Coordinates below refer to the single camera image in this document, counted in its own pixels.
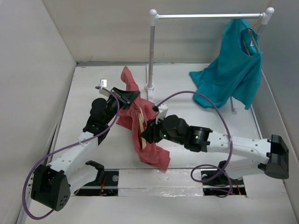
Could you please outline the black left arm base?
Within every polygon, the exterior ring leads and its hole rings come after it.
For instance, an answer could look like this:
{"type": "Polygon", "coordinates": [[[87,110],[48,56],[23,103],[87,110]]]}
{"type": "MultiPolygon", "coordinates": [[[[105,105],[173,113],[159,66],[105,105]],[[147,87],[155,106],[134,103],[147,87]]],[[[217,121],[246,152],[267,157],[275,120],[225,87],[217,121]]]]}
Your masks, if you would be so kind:
{"type": "Polygon", "coordinates": [[[74,192],[76,196],[118,196],[118,169],[105,169],[102,164],[95,161],[85,163],[97,170],[94,181],[85,184],[74,192]]]}

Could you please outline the teal t shirt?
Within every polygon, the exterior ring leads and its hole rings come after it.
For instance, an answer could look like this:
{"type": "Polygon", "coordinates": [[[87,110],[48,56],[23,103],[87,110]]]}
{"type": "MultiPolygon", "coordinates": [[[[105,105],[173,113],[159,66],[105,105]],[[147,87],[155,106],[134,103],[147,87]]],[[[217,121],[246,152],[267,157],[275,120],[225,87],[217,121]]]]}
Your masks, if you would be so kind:
{"type": "Polygon", "coordinates": [[[197,92],[212,101],[209,103],[195,94],[193,100],[201,107],[216,105],[221,108],[230,97],[243,103],[246,110],[251,107],[261,81],[263,53],[261,50],[252,56],[244,53],[241,32],[247,28],[252,29],[245,19],[231,20],[222,32],[218,57],[202,71],[189,73],[197,86],[197,92]]]}

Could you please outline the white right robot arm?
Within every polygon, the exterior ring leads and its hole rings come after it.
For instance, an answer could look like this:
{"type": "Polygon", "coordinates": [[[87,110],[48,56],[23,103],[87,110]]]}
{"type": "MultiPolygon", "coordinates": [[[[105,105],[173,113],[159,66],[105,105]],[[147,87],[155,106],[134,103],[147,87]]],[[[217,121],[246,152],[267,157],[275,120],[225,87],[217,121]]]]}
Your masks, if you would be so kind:
{"type": "Polygon", "coordinates": [[[168,140],[192,152],[241,156],[242,159],[238,161],[219,163],[221,169],[216,171],[216,178],[220,183],[262,173],[274,179],[289,178],[289,149],[279,135],[257,140],[229,137],[209,128],[190,126],[184,119],[170,115],[163,120],[148,121],[141,136],[148,143],[168,140]]]}

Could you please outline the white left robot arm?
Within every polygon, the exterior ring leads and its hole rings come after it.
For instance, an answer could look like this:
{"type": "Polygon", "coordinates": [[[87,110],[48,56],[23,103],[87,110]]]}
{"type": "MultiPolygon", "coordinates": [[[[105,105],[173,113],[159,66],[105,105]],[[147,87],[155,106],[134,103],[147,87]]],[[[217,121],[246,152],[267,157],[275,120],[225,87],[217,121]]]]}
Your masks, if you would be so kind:
{"type": "Polygon", "coordinates": [[[90,116],[76,143],[48,165],[35,168],[31,199],[60,211],[82,186],[90,182],[99,185],[104,181],[104,166],[87,157],[105,139],[119,111],[128,109],[140,92],[115,87],[102,91],[108,99],[97,98],[92,102],[90,116]]]}

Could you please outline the light wooden hanger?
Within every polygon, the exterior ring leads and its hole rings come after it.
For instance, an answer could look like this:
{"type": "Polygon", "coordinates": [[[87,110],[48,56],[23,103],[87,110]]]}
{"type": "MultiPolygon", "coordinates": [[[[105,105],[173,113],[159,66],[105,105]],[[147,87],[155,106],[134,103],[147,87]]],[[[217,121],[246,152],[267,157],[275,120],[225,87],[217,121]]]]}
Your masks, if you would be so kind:
{"type": "MultiPolygon", "coordinates": [[[[141,108],[139,108],[139,113],[137,116],[138,116],[138,121],[139,121],[140,133],[142,133],[144,131],[144,126],[143,126],[144,117],[143,117],[143,112],[142,112],[141,108]]],[[[141,138],[141,145],[142,145],[141,150],[143,150],[146,147],[147,143],[146,143],[146,140],[142,136],[140,138],[141,138]]]]}

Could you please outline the white metal clothes rack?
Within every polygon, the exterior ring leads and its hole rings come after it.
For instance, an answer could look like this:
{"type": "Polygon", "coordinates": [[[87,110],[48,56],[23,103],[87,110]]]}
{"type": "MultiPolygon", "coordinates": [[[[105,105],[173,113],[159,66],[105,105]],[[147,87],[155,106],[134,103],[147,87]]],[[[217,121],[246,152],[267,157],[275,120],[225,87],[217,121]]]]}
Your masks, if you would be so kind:
{"type": "Polygon", "coordinates": [[[236,14],[158,14],[155,9],[149,12],[149,63],[147,68],[147,84],[145,90],[147,98],[150,102],[154,101],[154,84],[153,84],[153,64],[154,64],[154,40],[155,40],[155,27],[158,20],[188,20],[188,19],[259,19],[260,27],[257,30],[257,36],[260,36],[264,27],[268,24],[271,16],[274,14],[275,9],[272,7],[267,8],[262,13],[236,13],[236,14]]]}

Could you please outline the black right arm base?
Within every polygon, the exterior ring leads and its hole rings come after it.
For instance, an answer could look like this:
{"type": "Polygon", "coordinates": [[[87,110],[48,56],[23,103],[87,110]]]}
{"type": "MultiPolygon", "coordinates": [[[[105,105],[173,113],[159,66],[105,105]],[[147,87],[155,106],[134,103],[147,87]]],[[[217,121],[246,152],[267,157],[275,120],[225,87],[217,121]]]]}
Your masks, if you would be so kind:
{"type": "MultiPolygon", "coordinates": [[[[201,178],[208,179],[218,172],[216,168],[201,168],[201,178]]],[[[245,196],[246,189],[243,179],[231,179],[232,189],[230,195],[245,196]]],[[[227,177],[221,173],[215,179],[203,183],[204,196],[225,196],[229,191],[230,185],[227,177]]]]}

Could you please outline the wooden hanger under teal shirt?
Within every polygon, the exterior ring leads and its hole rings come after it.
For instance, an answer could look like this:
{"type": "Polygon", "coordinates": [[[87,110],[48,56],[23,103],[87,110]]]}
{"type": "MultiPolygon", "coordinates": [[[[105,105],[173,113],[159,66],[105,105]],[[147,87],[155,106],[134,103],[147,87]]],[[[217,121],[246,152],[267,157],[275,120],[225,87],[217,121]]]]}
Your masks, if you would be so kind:
{"type": "Polygon", "coordinates": [[[241,46],[246,55],[252,56],[260,52],[259,45],[250,28],[244,29],[241,32],[241,46]]]}

